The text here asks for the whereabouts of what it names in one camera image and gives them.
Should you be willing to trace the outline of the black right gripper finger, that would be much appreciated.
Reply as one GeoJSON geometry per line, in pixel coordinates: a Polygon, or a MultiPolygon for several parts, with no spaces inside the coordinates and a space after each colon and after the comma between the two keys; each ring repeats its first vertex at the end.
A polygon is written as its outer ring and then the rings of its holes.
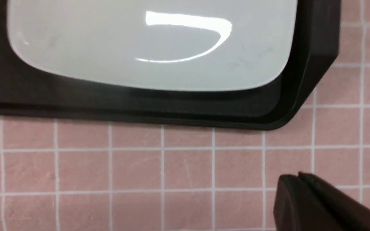
{"type": "Polygon", "coordinates": [[[315,174],[278,178],[277,231],[370,231],[370,209],[315,174]]]}

